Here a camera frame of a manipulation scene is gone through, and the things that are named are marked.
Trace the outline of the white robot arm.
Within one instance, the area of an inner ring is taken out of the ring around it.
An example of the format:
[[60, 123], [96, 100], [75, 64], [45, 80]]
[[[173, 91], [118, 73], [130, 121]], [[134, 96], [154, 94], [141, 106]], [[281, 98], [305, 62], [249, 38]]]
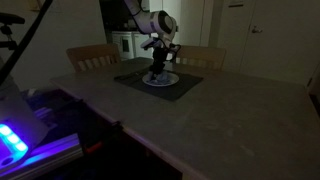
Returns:
[[164, 62], [169, 52], [175, 52], [173, 39], [177, 30], [176, 20], [166, 11], [147, 12], [142, 9], [138, 0], [123, 0], [128, 8], [138, 31], [149, 35], [140, 47], [144, 50], [153, 48], [153, 64], [149, 70], [159, 75], [164, 70]]

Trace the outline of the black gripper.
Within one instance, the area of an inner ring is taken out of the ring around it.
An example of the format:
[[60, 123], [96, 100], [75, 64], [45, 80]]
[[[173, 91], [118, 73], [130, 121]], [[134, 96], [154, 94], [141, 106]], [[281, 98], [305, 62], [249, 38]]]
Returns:
[[151, 66], [151, 71], [154, 74], [160, 74], [163, 71], [165, 66], [164, 62], [166, 61], [168, 55], [168, 50], [166, 48], [156, 47], [153, 52], [154, 62]]

